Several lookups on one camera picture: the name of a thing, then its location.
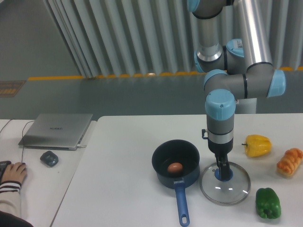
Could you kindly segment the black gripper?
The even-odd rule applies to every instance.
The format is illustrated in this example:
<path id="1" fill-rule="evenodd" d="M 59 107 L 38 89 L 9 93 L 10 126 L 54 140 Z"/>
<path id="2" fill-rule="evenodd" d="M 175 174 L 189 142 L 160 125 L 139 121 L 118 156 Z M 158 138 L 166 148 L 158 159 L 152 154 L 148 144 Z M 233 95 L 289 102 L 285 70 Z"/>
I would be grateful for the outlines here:
<path id="1" fill-rule="evenodd" d="M 218 144 L 208 140 L 208 148 L 215 154 L 216 164 L 219 168 L 220 179 L 222 181 L 228 181 L 231 178 L 230 164 L 228 162 L 227 154 L 233 148 L 233 139 L 224 144 Z"/>

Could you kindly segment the black sleeve forearm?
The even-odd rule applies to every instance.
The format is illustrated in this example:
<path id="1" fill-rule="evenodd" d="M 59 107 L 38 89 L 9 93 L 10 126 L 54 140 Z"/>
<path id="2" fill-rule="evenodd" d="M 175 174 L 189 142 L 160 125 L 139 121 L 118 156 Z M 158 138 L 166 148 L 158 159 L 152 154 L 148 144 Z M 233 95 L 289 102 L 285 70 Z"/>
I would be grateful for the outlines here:
<path id="1" fill-rule="evenodd" d="M 33 227 L 33 225 L 30 224 L 29 222 L 3 211 L 0 212 L 0 226 L 1 227 Z"/>

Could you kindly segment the striped white sleeve forearm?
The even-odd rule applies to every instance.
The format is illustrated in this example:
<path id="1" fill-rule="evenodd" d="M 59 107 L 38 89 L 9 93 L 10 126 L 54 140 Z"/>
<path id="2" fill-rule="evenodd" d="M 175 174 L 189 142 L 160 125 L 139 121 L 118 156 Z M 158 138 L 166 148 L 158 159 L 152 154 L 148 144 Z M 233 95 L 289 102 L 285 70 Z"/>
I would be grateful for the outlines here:
<path id="1" fill-rule="evenodd" d="M 21 217 L 21 183 L 4 181 L 0 184 L 0 210 L 17 218 Z"/>

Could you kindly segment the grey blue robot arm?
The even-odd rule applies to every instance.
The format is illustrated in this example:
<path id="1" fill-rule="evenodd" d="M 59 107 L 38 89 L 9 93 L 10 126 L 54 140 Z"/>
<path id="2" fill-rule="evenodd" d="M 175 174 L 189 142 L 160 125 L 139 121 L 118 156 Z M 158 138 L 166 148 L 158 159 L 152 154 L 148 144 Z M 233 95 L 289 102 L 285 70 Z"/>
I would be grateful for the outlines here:
<path id="1" fill-rule="evenodd" d="M 238 14 L 243 54 L 219 43 L 217 18 L 226 6 L 233 6 Z M 200 21 L 200 46 L 194 59 L 197 70 L 206 73 L 208 147 L 215 154 L 219 179 L 228 181 L 236 100 L 282 95 L 285 74 L 273 67 L 258 1 L 190 0 L 187 8 Z"/>

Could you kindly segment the person's hand on mouse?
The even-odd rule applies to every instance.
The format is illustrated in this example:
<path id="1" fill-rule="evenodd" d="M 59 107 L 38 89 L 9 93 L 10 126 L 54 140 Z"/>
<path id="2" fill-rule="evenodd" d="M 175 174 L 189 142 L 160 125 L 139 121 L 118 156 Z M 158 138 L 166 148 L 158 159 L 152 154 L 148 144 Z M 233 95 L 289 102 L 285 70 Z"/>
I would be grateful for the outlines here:
<path id="1" fill-rule="evenodd" d="M 9 164 L 4 171 L 1 183 L 17 182 L 22 184 L 27 175 L 26 167 L 26 164 L 21 162 Z"/>

